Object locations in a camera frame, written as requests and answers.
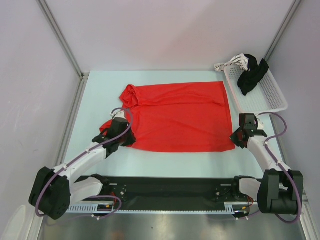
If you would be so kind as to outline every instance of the white table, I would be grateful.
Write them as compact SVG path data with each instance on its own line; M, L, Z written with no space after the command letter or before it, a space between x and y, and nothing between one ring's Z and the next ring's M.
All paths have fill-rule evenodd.
M223 72L213 71L92 71L89 75L65 162L83 152L97 136L99 128L110 120L110 112L121 107L120 94L128 84L135 86L224 81ZM234 107L229 87L225 84L229 99L232 128L239 127L239 116ZM274 135L270 117L260 118L268 136ZM281 159L276 140L270 141L276 155ZM226 152L157 153L130 147L121 147L116 153L91 168L86 175L126 177L172 177L172 178L233 178L252 176L262 178L257 160L247 150L236 147Z

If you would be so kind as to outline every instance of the folded red fabric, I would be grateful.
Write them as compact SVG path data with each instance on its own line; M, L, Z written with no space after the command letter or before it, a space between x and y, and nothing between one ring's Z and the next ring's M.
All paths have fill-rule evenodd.
M224 152L232 121L224 83L128 85L120 96L133 114L135 149L163 153ZM108 128L106 122L100 131Z

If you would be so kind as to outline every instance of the white laundry basket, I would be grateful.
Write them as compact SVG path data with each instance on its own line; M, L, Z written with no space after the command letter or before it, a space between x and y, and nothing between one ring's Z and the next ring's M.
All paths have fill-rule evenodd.
M288 103L270 69L258 85L246 96L242 94L238 87L238 79L243 70L238 65L230 65L224 68L224 73L240 113L276 113L288 108Z

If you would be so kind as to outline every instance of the gray floor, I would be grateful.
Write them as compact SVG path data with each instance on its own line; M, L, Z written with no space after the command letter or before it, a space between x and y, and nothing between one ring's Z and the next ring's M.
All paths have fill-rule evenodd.
M38 240L304 240L301 224L258 214L236 221L230 215L116 214L43 225Z

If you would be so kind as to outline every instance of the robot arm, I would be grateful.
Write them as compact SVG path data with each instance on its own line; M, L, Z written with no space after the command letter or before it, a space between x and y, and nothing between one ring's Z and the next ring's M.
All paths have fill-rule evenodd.
M275 162L265 147L265 144L268 144L268 136L263 130L258 129L258 119L254 114L240 114L239 126L230 139L238 147L247 148L264 172L260 181L252 177L240 177L239 192L256 199L260 211L264 214L297 214L298 199L284 171L293 179L300 202L303 194L303 175L300 171L291 170L283 162Z
M101 193L103 186L107 186L108 179L98 174L86 180L76 182L87 170L116 152L119 146L128 146L136 142L136 138L129 129L117 140L106 142L122 134L128 128L128 121L124 111L117 112L112 119L110 128L96 136L87 148L87 154L70 165L61 164L54 169L42 168L35 179L29 203L36 207L37 200L49 180L62 169L40 200L39 210L56 220L60 218L70 205Z

